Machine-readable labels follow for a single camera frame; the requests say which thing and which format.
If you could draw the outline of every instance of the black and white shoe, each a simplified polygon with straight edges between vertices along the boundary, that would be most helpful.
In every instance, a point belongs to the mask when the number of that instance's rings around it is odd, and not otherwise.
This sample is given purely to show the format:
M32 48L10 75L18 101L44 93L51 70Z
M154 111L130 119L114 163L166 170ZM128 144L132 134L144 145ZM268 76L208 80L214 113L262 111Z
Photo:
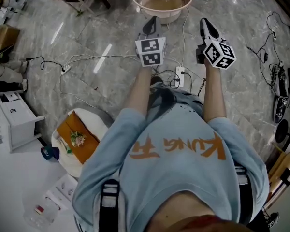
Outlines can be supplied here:
M287 80L283 63L279 65L278 83L276 83L275 88L276 95L273 107L273 120L278 124L283 119L288 104Z
M273 120L276 124L283 119L288 104L288 98L275 96Z

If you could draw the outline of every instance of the orange cloth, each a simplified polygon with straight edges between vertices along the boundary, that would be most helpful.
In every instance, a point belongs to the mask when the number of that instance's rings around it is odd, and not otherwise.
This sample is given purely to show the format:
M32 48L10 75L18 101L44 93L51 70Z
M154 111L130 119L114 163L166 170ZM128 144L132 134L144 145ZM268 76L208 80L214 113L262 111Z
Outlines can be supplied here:
M99 140L87 130L75 111L62 122L57 131L82 164L95 152L99 144ZM74 147L71 143L71 132L82 133L85 136L84 144Z

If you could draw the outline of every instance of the gray marble tile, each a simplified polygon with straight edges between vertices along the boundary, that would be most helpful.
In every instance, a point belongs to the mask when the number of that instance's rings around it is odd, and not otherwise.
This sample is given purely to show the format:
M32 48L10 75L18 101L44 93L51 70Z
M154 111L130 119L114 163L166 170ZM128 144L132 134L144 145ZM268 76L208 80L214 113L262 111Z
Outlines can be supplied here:
M110 55L135 55L134 40L140 26L145 21L142 13L136 12L131 0L109 0L111 9L107 10L99 1L91 8L94 15L85 11L81 17L60 0L40 3L29 0L28 6L9 23L21 29L14 51L15 57L43 56L45 60L65 64L72 55L101 55L112 44ZM208 18L233 46L237 62L227 71L221 71L222 88L226 101L228 117L239 127L244 136L266 161L276 154L271 145L276 125L272 120L274 95L265 83L270 78L269 64L278 63L272 39L264 49L268 61L259 67L257 57L247 49L258 50L270 33L266 18L277 11L284 22L290 24L286 14L274 0L193 0L189 6L184 33L186 38L183 65L192 77L192 92L197 94L206 76L203 65L196 63L195 50L202 43L200 19ZM187 15L183 10L179 19L168 27L163 26L167 38L167 58L182 62L184 39L182 26ZM290 32L280 22L277 15L270 17L269 25L276 31L275 49L284 61L285 69L290 68ZM30 62L26 77L29 89L26 99L33 110L46 115L40 130L50 137L58 118L75 106L85 105L72 95L60 94L58 77L60 67L47 63L40 70L40 59ZM98 59L81 60L71 63L71 70L62 77L61 88L74 93L88 103L98 106L115 118L128 94L140 68L140 63L129 58L107 58L97 74L93 69ZM180 64L165 60L159 72L169 69L175 71ZM160 75L168 83L174 74L164 72ZM190 79L185 76L184 90L190 89ZM204 99L205 87L200 98ZM290 110L285 118L290 123Z

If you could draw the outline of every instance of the extension cord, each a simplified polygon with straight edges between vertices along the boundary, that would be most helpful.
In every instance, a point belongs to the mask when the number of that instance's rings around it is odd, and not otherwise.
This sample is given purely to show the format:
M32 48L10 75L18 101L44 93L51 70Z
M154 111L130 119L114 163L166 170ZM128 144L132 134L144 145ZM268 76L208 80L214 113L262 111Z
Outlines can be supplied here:
M69 64L64 65L63 69L64 69L64 71L63 70L61 71L61 75L65 75L71 69L71 66Z
M176 75L179 77L179 82L175 81L175 87L183 87L184 86L184 77L185 74L182 74L182 72L185 72L185 67L177 66L176 67Z

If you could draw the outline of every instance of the white box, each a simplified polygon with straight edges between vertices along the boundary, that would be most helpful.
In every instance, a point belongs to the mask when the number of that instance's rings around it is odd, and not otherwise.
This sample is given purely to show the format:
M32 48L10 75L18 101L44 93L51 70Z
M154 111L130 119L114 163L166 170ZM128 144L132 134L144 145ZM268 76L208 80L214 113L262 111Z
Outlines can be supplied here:
M219 41L205 40L204 55L213 67L227 70L236 61L233 48Z
M166 53L165 37L135 41L142 66L157 66L163 64Z

